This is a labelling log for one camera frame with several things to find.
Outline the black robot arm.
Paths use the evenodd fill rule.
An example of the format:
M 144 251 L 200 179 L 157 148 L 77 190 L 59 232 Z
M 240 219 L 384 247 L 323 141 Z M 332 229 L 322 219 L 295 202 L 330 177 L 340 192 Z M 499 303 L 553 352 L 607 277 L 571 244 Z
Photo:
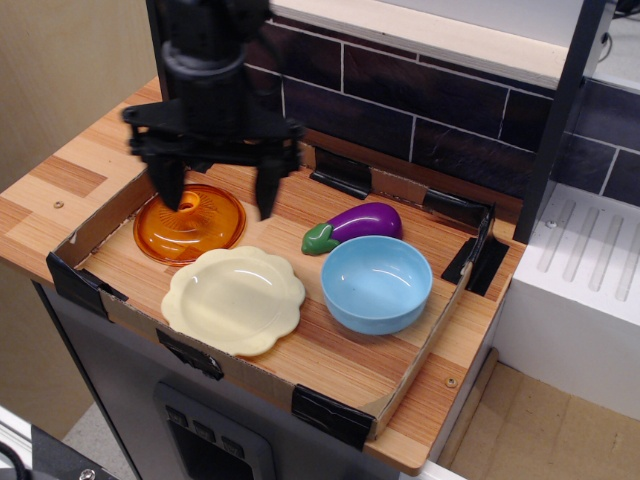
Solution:
M 267 1 L 167 2 L 160 59 L 176 96 L 128 107 L 122 117 L 132 154 L 171 210 L 187 171 L 229 164 L 256 168 L 255 201 L 267 219 L 281 179 L 298 169 L 303 126 L 265 108 L 246 71 L 246 45 L 270 16 Z

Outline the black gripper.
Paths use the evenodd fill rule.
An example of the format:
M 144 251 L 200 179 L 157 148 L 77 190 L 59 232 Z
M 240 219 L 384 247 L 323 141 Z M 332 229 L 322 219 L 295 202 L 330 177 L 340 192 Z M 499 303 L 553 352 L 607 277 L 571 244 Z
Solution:
M 164 204 L 178 211 L 186 164 L 256 166 L 255 200 L 260 219 L 271 217 L 280 179 L 300 166 L 303 127 L 260 105 L 245 70 L 245 49 L 215 60 L 164 47 L 161 58 L 176 97 L 128 107 L 131 153 L 144 159 Z

